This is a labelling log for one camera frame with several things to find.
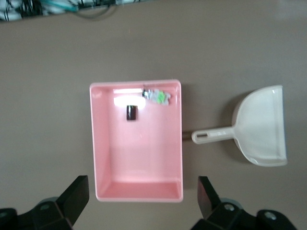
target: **screw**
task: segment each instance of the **screw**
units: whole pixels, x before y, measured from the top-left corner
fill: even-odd
[[[276,220],[276,216],[273,213],[271,213],[271,212],[265,212],[264,215],[268,219]]]
[[[49,205],[42,205],[41,207],[40,207],[40,210],[46,210],[46,209],[48,209],[49,208]]]
[[[1,213],[0,213],[0,218],[5,217],[6,215],[7,215],[6,212],[1,212]]]
[[[235,207],[233,207],[231,204],[225,204],[224,208],[228,211],[233,211],[235,209]]]

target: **handle hole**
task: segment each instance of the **handle hole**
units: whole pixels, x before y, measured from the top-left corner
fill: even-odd
[[[208,137],[208,134],[207,133],[198,134],[197,137],[198,138],[206,138],[206,137]]]

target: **dustpan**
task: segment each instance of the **dustpan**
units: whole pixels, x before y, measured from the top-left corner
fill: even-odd
[[[232,138],[246,159],[255,165],[287,164],[281,85],[249,94],[236,107],[231,127],[192,133],[192,140],[196,144]]]

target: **small black object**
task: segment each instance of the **small black object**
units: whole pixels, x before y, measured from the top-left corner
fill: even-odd
[[[138,107],[136,105],[127,105],[127,121],[136,120],[136,111]]]

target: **gray table surface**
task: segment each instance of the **gray table surface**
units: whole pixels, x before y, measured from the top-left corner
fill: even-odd
[[[0,24],[0,207],[21,214],[88,175],[76,230],[190,229],[201,218],[197,177],[250,214],[270,208],[307,229],[307,3],[157,0]],[[236,103],[284,86],[288,164],[249,163],[234,141],[183,142],[184,200],[101,203],[94,194],[89,85],[178,79],[182,127],[231,124]]]

